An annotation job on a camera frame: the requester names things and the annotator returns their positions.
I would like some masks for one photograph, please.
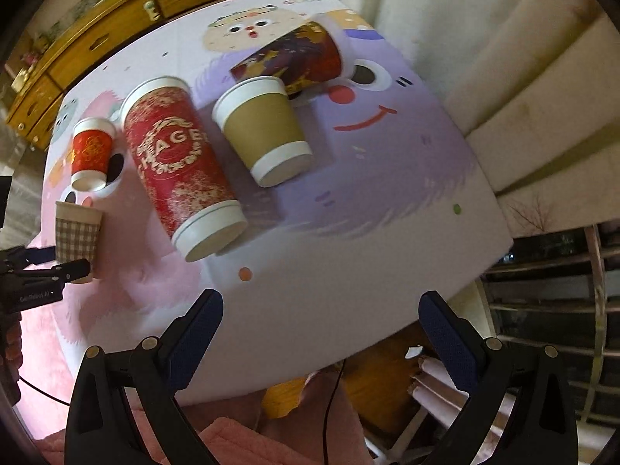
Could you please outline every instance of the checkered paper cup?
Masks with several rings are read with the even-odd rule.
[[[56,260],[63,264],[85,258],[91,263],[91,273],[72,283],[92,281],[102,216],[98,209],[56,202]]]

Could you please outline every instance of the wooden dresser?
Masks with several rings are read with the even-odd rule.
[[[64,93],[110,54],[182,13],[220,0],[102,0],[45,52],[10,107],[7,123],[41,150]]]

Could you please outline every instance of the orange dot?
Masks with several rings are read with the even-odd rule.
[[[250,281],[252,279],[252,271],[250,271],[249,267],[242,267],[239,270],[239,279],[241,281]]]

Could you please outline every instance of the black cable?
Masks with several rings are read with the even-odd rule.
[[[55,400],[58,403],[62,403],[64,405],[70,405],[68,402],[64,402],[64,400],[60,400],[57,399],[56,397],[52,397],[49,393],[45,393],[43,390],[41,390],[41,388],[37,388],[36,386],[34,386],[32,383],[29,383],[28,381],[26,381],[22,376],[19,376],[19,380],[23,381],[24,383],[26,383],[28,386],[30,386],[33,390],[38,391],[39,393],[41,393],[42,395],[45,395],[46,397],[50,397],[52,400]]]
[[[329,410],[332,408],[332,402],[334,402],[334,397],[336,396],[336,390],[338,389],[338,385],[340,384],[340,378],[342,377],[342,372],[345,370],[346,360],[342,361],[342,366],[340,367],[340,372],[338,373],[338,379],[336,379],[336,386],[334,386],[334,391],[332,392],[332,396],[329,398],[329,403],[327,404],[327,409],[325,410],[325,419],[323,420],[323,463],[324,465],[329,465],[329,457],[327,456],[327,419],[329,418]]]

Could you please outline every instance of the screw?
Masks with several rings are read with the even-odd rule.
[[[551,345],[545,346],[544,353],[550,358],[557,357],[557,350]]]
[[[497,337],[489,337],[484,343],[487,345],[489,350],[501,350],[501,341]]]
[[[156,337],[147,337],[142,341],[142,348],[145,350],[152,350],[155,346],[157,346]]]
[[[86,356],[88,358],[95,358],[98,354],[99,354],[98,346],[91,346],[90,348],[86,350]]]

